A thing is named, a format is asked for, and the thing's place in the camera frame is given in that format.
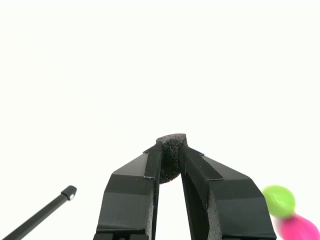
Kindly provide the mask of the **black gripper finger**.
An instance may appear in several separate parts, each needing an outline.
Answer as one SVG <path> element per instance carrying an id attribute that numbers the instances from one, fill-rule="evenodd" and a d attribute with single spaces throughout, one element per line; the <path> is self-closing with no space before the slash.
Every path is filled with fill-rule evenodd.
<path id="1" fill-rule="evenodd" d="M 254 181 L 188 147 L 179 150 L 193 240 L 275 240 L 265 197 Z"/>
<path id="2" fill-rule="evenodd" d="M 155 239 L 162 163 L 163 145 L 158 142 L 112 173 L 95 240 Z"/>

